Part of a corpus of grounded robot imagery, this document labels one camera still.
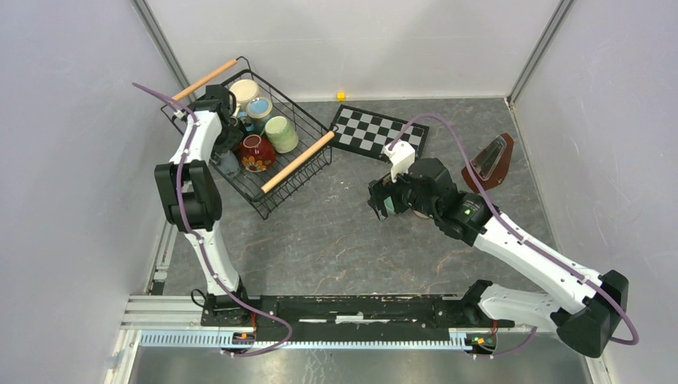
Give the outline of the small green teacup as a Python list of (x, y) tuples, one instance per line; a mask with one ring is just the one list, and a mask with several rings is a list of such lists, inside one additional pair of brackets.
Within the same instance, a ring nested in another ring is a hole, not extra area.
[(397, 214), (396, 209), (395, 209), (395, 206), (394, 206), (394, 203), (393, 203), (393, 199), (392, 199), (391, 196), (385, 198), (384, 201), (383, 201), (383, 203), (384, 203), (384, 207), (385, 207), (385, 209), (386, 209), (386, 212), (387, 212), (389, 215), (391, 215), (391, 214)]

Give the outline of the grey blue mug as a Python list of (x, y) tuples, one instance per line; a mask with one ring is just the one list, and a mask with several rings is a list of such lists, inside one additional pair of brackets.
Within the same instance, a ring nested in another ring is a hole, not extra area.
[(241, 173), (240, 162), (231, 150), (217, 154), (217, 168), (227, 177), (235, 178)]

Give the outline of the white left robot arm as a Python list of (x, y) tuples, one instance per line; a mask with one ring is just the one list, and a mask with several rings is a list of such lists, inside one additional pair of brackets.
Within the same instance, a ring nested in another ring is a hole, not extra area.
[(200, 262), (207, 288), (201, 293), (203, 326), (244, 326), (251, 305), (239, 273), (229, 260), (219, 223), (221, 196), (209, 170), (215, 143), (229, 116), (228, 94), (204, 98), (188, 107), (156, 94), (174, 112), (186, 114), (186, 130), (171, 159), (154, 169), (162, 208), (169, 223), (190, 242)]

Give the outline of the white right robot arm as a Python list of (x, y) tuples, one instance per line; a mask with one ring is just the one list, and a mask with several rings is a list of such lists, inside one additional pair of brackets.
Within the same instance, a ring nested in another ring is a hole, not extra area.
[(555, 332), (590, 358), (599, 358), (617, 340), (613, 334), (628, 304), (627, 277), (582, 266), (535, 239), (480, 194), (458, 190), (440, 160), (416, 160), (403, 174), (371, 181), (368, 191), (379, 219), (414, 210), (446, 236), (500, 259), (543, 290), (479, 281), (479, 294), (461, 306), (469, 325), (483, 326), (490, 319), (524, 323)]

